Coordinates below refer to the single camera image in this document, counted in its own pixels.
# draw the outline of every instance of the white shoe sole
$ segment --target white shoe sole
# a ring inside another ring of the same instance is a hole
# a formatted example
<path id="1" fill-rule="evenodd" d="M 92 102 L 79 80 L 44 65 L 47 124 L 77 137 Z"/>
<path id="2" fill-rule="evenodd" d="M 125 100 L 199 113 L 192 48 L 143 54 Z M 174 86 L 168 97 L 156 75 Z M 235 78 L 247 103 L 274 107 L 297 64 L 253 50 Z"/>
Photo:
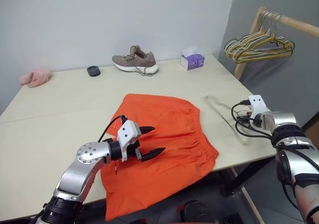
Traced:
<path id="1" fill-rule="evenodd" d="M 143 67 L 143 66 L 137 66 L 137 67 L 135 67 L 135 66 L 129 66 L 129 67 L 127 67 L 127 66 L 120 66 L 120 65 L 116 64 L 115 62 L 113 62 L 113 63 L 114 63 L 114 65 L 115 65 L 117 68 L 119 68 L 119 69 L 122 70 L 122 71 L 128 71 L 128 72 L 141 71 L 141 72 L 144 73 L 145 67 Z M 155 65 L 153 65 L 153 66 L 151 66 L 151 67 L 147 67 L 147 68 L 145 69 L 145 73 L 146 73 L 146 74 L 154 74 L 156 71 L 158 71 L 158 69 L 159 69 L 158 64 L 155 64 Z"/>

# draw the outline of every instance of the black cable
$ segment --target black cable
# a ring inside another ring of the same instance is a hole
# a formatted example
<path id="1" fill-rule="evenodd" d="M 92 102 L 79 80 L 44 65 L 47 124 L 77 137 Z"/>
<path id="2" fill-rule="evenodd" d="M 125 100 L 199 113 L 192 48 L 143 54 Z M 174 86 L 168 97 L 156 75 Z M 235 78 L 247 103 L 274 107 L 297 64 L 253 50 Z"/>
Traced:
<path id="1" fill-rule="evenodd" d="M 271 139 L 270 137 L 268 136 L 264 136 L 264 135 L 250 135 L 250 134 L 245 134 L 243 132 L 241 132 L 239 129 L 238 129 L 238 124 L 240 124 L 239 122 L 236 122 L 235 124 L 235 129 L 238 133 L 240 133 L 241 135 L 243 136 L 246 136 L 246 137 L 252 137 L 252 138 L 267 138 L 267 139 Z"/>
<path id="2" fill-rule="evenodd" d="M 35 224 L 35 223 L 36 223 L 36 220 L 38 220 L 38 218 L 40 218 L 43 213 L 44 213 L 44 209 L 42 209 L 42 211 L 40 211 L 40 212 L 29 222 L 29 224 Z"/>
<path id="3" fill-rule="evenodd" d="M 235 124 L 235 128 L 237 130 L 237 132 L 239 132 L 241 135 L 243 136 L 246 136 L 246 137 L 255 137 L 255 138 L 268 138 L 268 139 L 271 139 L 271 135 L 269 135 L 268 133 L 265 133 L 265 132 L 262 132 L 262 131 L 259 131 L 251 126 L 246 126 L 244 123 L 240 122 L 238 119 L 236 119 L 235 115 L 234 115 L 234 108 L 239 106 L 239 105 L 246 105 L 246 101 L 242 101 L 240 103 L 237 103 L 235 104 L 232 108 L 231 108 L 231 116 L 233 117 L 233 119 L 236 121 L 236 124 Z M 242 133 L 239 129 L 238 129 L 238 124 L 240 124 L 242 127 L 246 128 L 246 129 L 249 129 L 249 130 L 252 130 L 254 132 L 257 132 L 257 133 L 261 133 L 265 136 L 262 136 L 262 135 L 249 135 L 249 134 L 245 134 L 245 133 Z"/>
<path id="4" fill-rule="evenodd" d="M 288 199 L 288 201 L 291 203 L 291 205 L 293 205 L 297 210 L 299 210 L 298 206 L 293 202 L 293 200 L 291 200 L 290 196 L 288 195 L 288 192 L 287 192 L 287 189 L 286 189 L 286 185 L 283 184 L 283 190 L 284 190 L 284 193 L 286 195 L 286 198 Z"/>
<path id="5" fill-rule="evenodd" d="M 250 124 L 249 124 L 249 126 L 245 126 L 245 125 L 243 125 L 243 123 L 241 123 L 241 122 L 239 122 L 239 121 L 238 121 L 238 123 L 239 123 L 241 126 L 247 128 L 247 129 L 250 129 L 250 130 L 255 131 L 255 132 L 257 132 L 257 133 L 261 133 L 261 134 L 263 134 L 263 135 L 269 137 L 270 139 L 272 138 L 270 134 L 265 133 L 265 132 L 262 132 L 262 131 L 260 131 L 260 130 L 257 130 L 257 129 L 255 129 L 255 128 L 253 128 Z"/>
<path id="6" fill-rule="evenodd" d="M 319 165 L 317 165 L 312 159 L 310 159 L 308 156 L 304 155 L 303 153 L 299 152 L 298 150 L 291 148 L 289 146 L 285 146 L 285 145 L 284 146 L 280 145 L 278 147 L 274 146 L 274 148 L 287 150 L 289 152 L 292 152 L 292 153 L 298 155 L 299 157 L 301 157 L 304 160 L 306 160 L 307 162 L 309 162 L 314 168 L 316 168 L 319 171 Z"/>
<path id="7" fill-rule="evenodd" d="M 108 124 L 108 126 L 106 126 L 105 130 L 103 131 L 101 137 L 99 138 L 98 142 L 101 142 L 102 138 L 104 137 L 106 131 L 108 131 L 109 127 L 114 123 L 114 121 L 116 121 L 118 118 L 122 118 L 125 117 L 125 115 L 119 115 L 116 116 L 114 119 L 111 120 L 111 122 Z"/>

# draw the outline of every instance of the dark shoe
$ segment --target dark shoe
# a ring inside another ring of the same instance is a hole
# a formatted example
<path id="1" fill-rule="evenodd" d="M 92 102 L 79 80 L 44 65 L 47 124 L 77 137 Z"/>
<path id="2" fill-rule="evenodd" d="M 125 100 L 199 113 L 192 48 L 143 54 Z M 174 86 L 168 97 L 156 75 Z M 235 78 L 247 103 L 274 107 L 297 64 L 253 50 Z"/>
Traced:
<path id="1" fill-rule="evenodd" d="M 192 200 L 184 204 L 180 211 L 181 220 L 185 223 L 219 224 L 217 218 L 201 202 Z"/>

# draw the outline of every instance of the pink slipper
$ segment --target pink slipper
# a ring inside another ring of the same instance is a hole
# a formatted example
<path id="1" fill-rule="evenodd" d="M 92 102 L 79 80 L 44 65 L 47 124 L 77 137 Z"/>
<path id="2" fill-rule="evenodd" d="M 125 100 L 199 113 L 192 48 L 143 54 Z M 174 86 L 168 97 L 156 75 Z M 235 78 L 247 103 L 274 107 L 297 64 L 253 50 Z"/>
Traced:
<path id="1" fill-rule="evenodd" d="M 47 82 L 51 76 L 51 73 L 47 69 L 35 69 L 31 73 L 23 75 L 20 77 L 20 84 L 28 85 L 28 87 L 33 88 L 43 83 Z"/>

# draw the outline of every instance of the tissue box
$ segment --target tissue box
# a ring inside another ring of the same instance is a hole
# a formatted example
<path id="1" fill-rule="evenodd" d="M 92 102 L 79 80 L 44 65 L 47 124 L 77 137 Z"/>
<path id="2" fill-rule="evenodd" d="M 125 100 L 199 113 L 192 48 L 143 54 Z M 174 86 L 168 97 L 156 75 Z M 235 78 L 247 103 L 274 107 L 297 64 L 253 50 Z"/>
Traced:
<path id="1" fill-rule="evenodd" d="M 180 64 L 182 67 L 184 67 L 186 70 L 192 70 L 198 67 L 202 67 L 204 65 L 204 56 L 201 54 L 194 54 L 185 57 L 182 55 L 180 57 Z"/>

